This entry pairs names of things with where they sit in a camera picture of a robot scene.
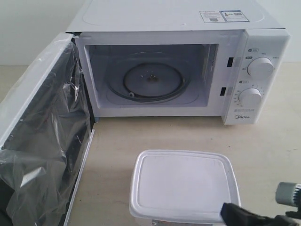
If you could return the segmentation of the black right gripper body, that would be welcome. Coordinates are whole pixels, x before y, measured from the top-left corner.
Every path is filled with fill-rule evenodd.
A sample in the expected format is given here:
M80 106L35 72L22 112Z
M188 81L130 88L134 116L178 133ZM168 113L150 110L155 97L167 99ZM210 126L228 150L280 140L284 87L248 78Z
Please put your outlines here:
M287 211L285 215L276 215L269 226L300 226L297 220L301 219L300 211Z

